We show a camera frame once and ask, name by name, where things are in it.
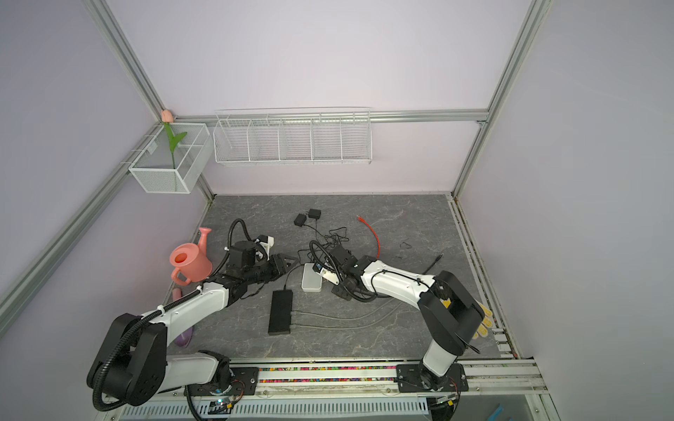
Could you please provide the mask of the black network switch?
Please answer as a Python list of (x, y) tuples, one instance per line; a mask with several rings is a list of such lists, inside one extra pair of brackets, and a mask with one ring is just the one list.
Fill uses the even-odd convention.
[(273, 292), (268, 335), (274, 336), (291, 333), (292, 302), (292, 290), (281, 289)]

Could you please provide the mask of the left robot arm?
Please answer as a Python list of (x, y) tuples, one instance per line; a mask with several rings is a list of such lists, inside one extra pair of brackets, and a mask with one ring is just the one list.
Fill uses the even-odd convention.
[(241, 241), (229, 240), (223, 259), (213, 264), (206, 255), (210, 229), (199, 231), (197, 243), (181, 245), (170, 255), (172, 280), (178, 286), (193, 285), (193, 291), (150, 312), (125, 313), (112, 321), (86, 378), (99, 412), (140, 406), (172, 389), (191, 392), (202, 386), (224, 395), (246, 386), (223, 354), (170, 355), (168, 346), (202, 319), (251, 298), (250, 286), (263, 287), (288, 275), (298, 260), (272, 253), (273, 237), (246, 233)]

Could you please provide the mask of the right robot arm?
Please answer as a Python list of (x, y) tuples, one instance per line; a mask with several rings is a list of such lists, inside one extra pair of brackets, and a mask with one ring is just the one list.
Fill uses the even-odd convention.
[(456, 359), (472, 348), (471, 341), (487, 316), (470, 291), (448, 271), (417, 274), (371, 256), (357, 259), (342, 247), (323, 251), (316, 268), (354, 299), (385, 296), (417, 309), (432, 338), (421, 360), (422, 372), (435, 379), (447, 375)]

